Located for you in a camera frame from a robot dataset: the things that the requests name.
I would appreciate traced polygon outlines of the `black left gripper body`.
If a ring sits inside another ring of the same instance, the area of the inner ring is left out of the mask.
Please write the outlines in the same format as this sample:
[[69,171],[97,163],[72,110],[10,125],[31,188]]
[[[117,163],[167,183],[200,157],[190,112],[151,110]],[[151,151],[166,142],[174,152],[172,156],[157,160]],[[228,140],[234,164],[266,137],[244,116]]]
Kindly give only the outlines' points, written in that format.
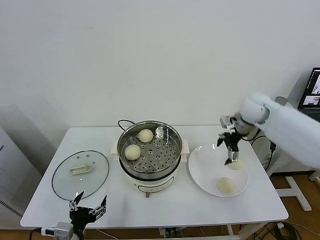
[[90,223],[95,223],[103,215],[92,215],[90,210],[94,208],[78,206],[77,211],[70,211],[69,218],[73,225],[87,225]]

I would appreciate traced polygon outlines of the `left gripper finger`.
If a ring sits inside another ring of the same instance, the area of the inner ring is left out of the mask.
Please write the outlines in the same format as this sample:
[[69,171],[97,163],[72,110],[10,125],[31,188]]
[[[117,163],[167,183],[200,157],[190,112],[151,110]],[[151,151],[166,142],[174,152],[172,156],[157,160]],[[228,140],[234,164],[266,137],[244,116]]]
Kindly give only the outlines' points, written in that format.
[[103,216],[107,211],[107,195],[104,196],[101,204],[96,208],[89,211],[90,214],[94,216]]
[[73,200],[69,201],[69,211],[73,212],[73,211],[77,211],[78,210],[78,204],[80,202],[80,200],[82,199],[82,196],[85,192],[82,191],[81,193],[77,193],[76,197]]

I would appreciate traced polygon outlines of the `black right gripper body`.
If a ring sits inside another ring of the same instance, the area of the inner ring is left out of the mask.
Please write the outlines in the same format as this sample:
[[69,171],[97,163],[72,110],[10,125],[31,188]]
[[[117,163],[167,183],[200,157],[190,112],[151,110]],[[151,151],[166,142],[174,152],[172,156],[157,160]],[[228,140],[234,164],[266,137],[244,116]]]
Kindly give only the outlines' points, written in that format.
[[241,135],[237,132],[224,132],[224,144],[230,151],[239,151],[238,143],[241,140]]

